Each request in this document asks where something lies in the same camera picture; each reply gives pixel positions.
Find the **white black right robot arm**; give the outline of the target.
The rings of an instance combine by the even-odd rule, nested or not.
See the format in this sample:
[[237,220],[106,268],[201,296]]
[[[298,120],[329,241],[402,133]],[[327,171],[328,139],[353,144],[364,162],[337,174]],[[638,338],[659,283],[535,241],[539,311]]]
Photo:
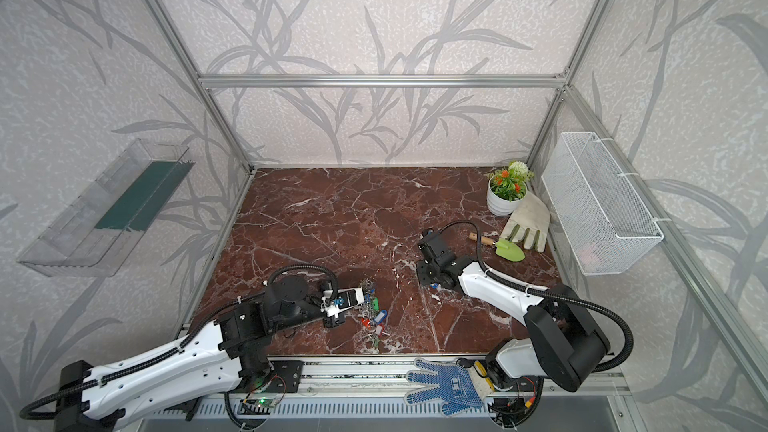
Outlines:
[[[467,220],[448,227],[467,225]],[[528,337],[508,339],[489,352],[481,375],[494,387],[510,388],[524,377],[543,377],[568,392],[594,372],[614,369],[634,350],[629,324],[612,310],[584,300],[570,287],[541,287],[489,267],[475,236],[475,254],[458,256],[440,230],[426,229],[418,242],[420,283],[439,285],[481,300],[525,326]]]

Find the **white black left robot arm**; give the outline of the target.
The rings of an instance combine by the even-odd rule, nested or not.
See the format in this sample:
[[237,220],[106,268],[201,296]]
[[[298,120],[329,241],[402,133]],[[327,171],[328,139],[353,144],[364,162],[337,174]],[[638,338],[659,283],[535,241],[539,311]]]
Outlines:
[[277,333],[314,322],[338,326],[363,301],[362,288],[340,288],[325,267],[282,267],[262,291],[219,307],[172,342],[107,365],[66,366],[58,391],[19,416],[50,421],[57,431],[115,431],[211,394],[259,388],[273,374],[267,349]]

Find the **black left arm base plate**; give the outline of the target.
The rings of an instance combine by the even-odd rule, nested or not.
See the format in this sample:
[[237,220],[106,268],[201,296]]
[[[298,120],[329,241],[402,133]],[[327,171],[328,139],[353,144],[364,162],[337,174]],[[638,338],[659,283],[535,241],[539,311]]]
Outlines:
[[297,393],[302,378],[304,362],[301,360],[277,360],[272,362],[271,376],[264,381],[260,394]]

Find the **steel key ring disc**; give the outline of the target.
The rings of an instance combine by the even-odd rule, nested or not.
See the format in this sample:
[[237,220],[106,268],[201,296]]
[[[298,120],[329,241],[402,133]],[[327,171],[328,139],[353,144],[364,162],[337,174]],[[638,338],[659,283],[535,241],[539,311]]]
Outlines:
[[375,282],[363,279],[360,283],[363,292],[363,302],[360,306],[360,324],[365,334],[366,347],[378,352],[379,346],[388,335],[386,322],[388,311],[380,305]]

